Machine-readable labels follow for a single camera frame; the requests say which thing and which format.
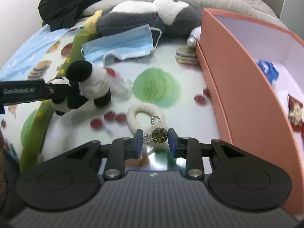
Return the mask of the white fluffy scrunchie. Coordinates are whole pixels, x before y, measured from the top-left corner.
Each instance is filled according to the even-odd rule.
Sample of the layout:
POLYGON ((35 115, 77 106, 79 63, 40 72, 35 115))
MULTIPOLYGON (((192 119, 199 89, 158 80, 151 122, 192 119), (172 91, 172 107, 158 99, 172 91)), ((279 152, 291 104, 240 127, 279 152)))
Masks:
POLYGON ((132 104, 126 113, 126 118, 133 134, 138 129, 148 134, 158 127, 167 128, 164 112, 155 104, 146 102, 132 104))

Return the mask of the gold rhinestone charm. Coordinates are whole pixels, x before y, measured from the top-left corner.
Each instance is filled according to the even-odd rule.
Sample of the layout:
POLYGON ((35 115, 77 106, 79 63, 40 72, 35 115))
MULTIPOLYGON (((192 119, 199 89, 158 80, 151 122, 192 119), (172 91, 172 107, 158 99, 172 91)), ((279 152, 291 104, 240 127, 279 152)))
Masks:
POLYGON ((167 138, 167 126, 162 119, 154 115, 150 120, 151 127, 144 132, 143 142, 147 145, 155 145, 164 143, 167 138))

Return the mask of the small panda plush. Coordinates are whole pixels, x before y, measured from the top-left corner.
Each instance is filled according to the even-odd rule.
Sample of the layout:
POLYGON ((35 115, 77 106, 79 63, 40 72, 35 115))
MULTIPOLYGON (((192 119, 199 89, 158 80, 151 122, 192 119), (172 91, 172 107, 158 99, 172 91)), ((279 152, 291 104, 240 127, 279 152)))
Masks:
POLYGON ((50 99, 49 102, 59 116, 71 110, 79 109, 89 100, 96 107, 106 107, 111 101, 109 75, 105 68, 85 60, 78 60, 67 68, 65 77, 56 77, 51 83, 68 84, 70 92, 62 99, 50 99))

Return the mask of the blue surgical mask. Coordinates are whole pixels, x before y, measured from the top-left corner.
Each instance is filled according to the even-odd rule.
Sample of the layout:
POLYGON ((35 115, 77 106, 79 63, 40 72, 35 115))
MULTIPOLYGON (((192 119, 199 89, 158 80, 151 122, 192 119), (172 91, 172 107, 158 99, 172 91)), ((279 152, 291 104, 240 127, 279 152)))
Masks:
POLYGON ((162 30, 148 24, 111 36, 103 36, 81 46, 82 57, 100 66, 114 63, 117 59, 142 58, 157 48, 162 30))

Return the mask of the white paper towel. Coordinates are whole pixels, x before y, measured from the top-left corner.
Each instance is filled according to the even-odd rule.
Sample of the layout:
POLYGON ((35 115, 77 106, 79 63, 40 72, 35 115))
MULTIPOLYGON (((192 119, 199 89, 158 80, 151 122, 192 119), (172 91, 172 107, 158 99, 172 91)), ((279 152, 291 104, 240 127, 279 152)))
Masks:
POLYGON ((289 114, 289 93, 286 89, 282 89, 276 93, 277 98, 286 116, 289 114))

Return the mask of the red snack packet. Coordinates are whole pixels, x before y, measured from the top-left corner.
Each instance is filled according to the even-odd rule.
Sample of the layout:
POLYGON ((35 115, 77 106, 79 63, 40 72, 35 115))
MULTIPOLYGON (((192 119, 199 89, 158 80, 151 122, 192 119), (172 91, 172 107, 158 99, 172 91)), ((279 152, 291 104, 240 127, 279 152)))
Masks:
POLYGON ((293 96, 288 95, 289 99, 289 122, 296 132, 301 132, 303 136, 303 103, 295 99, 293 96))

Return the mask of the blue white tissue pack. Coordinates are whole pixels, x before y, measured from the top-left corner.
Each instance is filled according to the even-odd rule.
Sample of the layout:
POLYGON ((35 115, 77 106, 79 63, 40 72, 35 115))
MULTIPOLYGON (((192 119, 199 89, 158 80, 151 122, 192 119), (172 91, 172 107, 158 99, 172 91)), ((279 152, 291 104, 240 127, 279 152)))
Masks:
POLYGON ((276 82, 279 78, 279 72, 274 67, 273 62, 262 59, 255 59, 255 63, 258 65, 258 67, 260 68, 260 70, 268 80, 269 84, 275 90, 276 82))

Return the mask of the green embroidered plush stick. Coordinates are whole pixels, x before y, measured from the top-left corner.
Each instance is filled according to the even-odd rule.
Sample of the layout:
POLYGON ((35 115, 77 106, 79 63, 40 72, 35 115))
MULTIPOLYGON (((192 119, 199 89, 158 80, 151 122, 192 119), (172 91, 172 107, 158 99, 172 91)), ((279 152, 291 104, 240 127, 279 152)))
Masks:
MULTIPOLYGON (((97 33, 89 32, 84 28, 76 33, 72 42, 71 52, 60 70, 58 70, 57 76, 64 77, 68 66, 72 62, 81 59, 81 46, 97 37, 97 33)), ((36 165, 53 113, 54 109, 51 103, 49 101, 42 101, 39 108, 29 116, 29 121, 24 123, 21 132, 23 149, 19 162, 20 172, 36 165)))

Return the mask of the pink open cardboard box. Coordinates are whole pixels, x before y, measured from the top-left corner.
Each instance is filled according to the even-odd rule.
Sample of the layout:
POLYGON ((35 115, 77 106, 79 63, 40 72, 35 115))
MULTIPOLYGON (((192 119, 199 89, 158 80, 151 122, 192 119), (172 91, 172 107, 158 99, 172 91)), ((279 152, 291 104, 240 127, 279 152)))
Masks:
POLYGON ((197 56, 223 140, 283 168, 292 179, 285 209, 303 214, 303 138, 292 129, 276 93, 303 101, 303 40, 246 15, 206 8, 197 56), (255 63, 272 61, 274 90, 255 63))

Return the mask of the white small bottle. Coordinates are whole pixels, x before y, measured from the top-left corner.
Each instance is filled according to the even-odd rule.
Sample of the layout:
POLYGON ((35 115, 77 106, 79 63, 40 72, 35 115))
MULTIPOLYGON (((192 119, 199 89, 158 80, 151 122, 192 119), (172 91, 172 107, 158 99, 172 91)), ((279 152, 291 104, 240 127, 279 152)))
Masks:
POLYGON ((191 32, 187 39, 187 46, 195 48, 197 46, 197 43, 200 40, 201 35, 201 26, 195 27, 191 32))

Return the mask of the large grey penguin plush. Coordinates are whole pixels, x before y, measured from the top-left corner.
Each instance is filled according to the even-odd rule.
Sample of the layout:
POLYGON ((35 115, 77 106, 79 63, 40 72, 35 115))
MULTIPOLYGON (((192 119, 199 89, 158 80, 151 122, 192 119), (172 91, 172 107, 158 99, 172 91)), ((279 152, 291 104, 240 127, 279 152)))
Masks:
POLYGON ((149 25, 171 38, 186 38, 201 25, 202 15, 201 6, 180 0, 125 1, 96 11, 86 20, 85 29, 110 36, 149 25))

